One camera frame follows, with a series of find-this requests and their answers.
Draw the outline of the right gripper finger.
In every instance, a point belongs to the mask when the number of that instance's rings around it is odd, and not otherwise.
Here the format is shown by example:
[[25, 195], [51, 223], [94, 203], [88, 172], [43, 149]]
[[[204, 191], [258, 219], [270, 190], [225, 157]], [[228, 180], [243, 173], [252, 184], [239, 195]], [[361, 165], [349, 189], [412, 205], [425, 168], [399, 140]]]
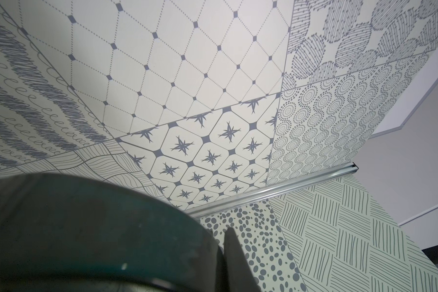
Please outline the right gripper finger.
[[226, 230], [223, 249], [230, 292], [260, 292], [234, 228]]

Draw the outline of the dark green watering can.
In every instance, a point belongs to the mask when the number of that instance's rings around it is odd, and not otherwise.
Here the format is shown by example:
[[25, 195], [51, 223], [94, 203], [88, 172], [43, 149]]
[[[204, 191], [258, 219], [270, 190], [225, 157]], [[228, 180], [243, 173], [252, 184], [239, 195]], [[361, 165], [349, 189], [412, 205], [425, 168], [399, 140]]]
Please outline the dark green watering can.
[[226, 292], [212, 234], [184, 212], [76, 176], [0, 179], [0, 292]]

